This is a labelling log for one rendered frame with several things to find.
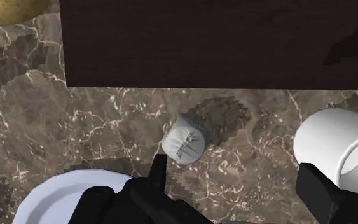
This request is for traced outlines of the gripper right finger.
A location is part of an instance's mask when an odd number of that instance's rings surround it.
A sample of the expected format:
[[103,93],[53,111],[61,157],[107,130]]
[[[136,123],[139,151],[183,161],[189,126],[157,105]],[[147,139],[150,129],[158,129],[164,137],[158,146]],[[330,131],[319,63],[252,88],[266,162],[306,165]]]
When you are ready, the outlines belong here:
[[358,224],[358,193],[340,189],[311,163],[299,165],[296,194],[319,224]]

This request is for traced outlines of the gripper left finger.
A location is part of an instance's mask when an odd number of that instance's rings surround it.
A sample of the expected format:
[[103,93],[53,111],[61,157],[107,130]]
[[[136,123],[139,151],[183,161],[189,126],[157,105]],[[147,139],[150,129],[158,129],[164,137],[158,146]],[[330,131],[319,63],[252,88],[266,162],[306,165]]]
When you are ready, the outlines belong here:
[[86,189],[68,224],[213,224],[187,202],[165,194],[167,156],[157,154],[147,177],[126,181],[116,193],[108,186]]

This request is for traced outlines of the white mug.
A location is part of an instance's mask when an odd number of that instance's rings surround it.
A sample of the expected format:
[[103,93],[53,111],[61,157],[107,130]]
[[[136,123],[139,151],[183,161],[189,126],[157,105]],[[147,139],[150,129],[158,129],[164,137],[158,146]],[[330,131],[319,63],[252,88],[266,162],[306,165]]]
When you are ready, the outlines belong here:
[[316,112],[297,129],[293,151],[299,163],[312,163],[339,188],[358,193],[358,113]]

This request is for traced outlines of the small grey cylinder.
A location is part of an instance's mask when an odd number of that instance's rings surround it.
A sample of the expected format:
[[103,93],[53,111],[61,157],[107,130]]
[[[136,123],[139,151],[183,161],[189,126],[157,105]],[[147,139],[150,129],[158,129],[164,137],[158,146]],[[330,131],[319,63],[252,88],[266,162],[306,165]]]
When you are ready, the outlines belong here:
[[162,139],[161,147],[178,164],[191,165],[204,154],[210,141],[210,132],[200,122],[181,113]]

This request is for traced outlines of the white plate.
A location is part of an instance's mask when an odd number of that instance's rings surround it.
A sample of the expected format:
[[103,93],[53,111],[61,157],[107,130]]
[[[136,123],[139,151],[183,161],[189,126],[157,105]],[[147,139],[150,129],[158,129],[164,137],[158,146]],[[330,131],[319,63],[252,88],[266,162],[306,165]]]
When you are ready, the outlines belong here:
[[68,224],[82,193],[93,186],[122,190],[132,177],[104,169],[79,169],[53,176],[26,196],[12,224]]

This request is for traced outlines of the yellow potato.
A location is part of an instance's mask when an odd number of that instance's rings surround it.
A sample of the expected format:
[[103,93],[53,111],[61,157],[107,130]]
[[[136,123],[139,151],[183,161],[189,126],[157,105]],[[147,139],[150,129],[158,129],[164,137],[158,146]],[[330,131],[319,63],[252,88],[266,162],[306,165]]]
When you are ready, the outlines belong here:
[[14,25],[42,14],[51,0],[0,0],[0,26]]

